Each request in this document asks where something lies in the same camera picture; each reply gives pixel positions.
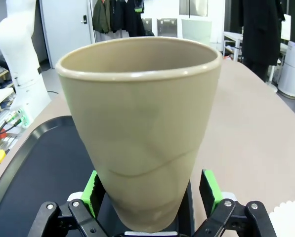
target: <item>beige tabletop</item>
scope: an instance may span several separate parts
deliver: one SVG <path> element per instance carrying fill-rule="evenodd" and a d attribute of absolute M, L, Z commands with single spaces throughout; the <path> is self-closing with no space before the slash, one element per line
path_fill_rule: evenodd
<path fill-rule="evenodd" d="M 0 165 L 0 176 L 41 123 L 69 115 L 63 95 L 36 118 Z M 271 212 L 295 200 L 295 114 L 240 63 L 223 62 L 205 138 L 191 176 L 196 228 L 205 220 L 199 193 L 202 169 L 212 169 L 220 188 L 241 204 L 259 200 Z M 226 232 L 223 236 L 237 236 Z"/>

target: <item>bolt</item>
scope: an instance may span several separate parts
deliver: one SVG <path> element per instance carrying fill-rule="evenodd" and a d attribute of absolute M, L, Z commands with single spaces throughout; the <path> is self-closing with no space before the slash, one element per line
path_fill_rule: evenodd
<path fill-rule="evenodd" d="M 252 209 L 257 209 L 257 208 L 258 208 L 258 206 L 257 206 L 256 203 L 253 203 L 253 204 L 251 205 L 251 207 L 252 207 Z"/>
<path fill-rule="evenodd" d="M 54 207 L 53 204 L 49 204 L 49 205 L 46 206 L 46 208 L 47 208 L 48 210 L 51 210 L 53 207 Z"/>
<path fill-rule="evenodd" d="M 225 201 L 224 205 L 225 205 L 225 206 L 231 206 L 232 203 L 231 203 L 230 201 Z"/>
<path fill-rule="evenodd" d="M 77 202 L 77 201 L 73 202 L 73 206 L 74 206 L 74 207 L 79 206 L 79 202 Z"/>

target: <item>cup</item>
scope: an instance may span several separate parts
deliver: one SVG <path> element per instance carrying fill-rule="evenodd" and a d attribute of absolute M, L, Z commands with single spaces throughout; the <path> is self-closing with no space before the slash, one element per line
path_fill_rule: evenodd
<path fill-rule="evenodd" d="M 128 228 L 158 232 L 175 219 L 221 62 L 198 42 L 146 37 L 92 44 L 57 63 L 80 138 Z"/>

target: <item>black tray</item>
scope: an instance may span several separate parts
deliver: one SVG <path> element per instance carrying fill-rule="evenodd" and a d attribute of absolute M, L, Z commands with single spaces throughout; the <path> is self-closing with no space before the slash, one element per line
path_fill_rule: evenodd
<path fill-rule="evenodd" d="M 71 193 L 84 190 L 92 171 L 93 165 L 71 116 L 38 126 L 0 178 L 0 237 L 27 236 L 41 204 L 64 204 Z M 129 230 L 119 220 L 107 195 L 98 221 L 110 236 Z M 166 231 L 189 236 L 194 233 L 190 184 L 178 217 Z M 71 231 L 67 236 L 81 234 Z"/>

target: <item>red object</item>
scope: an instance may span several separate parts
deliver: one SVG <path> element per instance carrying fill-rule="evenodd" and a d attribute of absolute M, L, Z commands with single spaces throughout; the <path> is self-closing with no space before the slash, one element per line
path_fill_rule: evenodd
<path fill-rule="evenodd" d="M 5 132 L 5 129 L 2 129 L 0 133 L 3 133 L 3 134 L 0 134 L 0 139 L 7 137 L 7 133 Z"/>

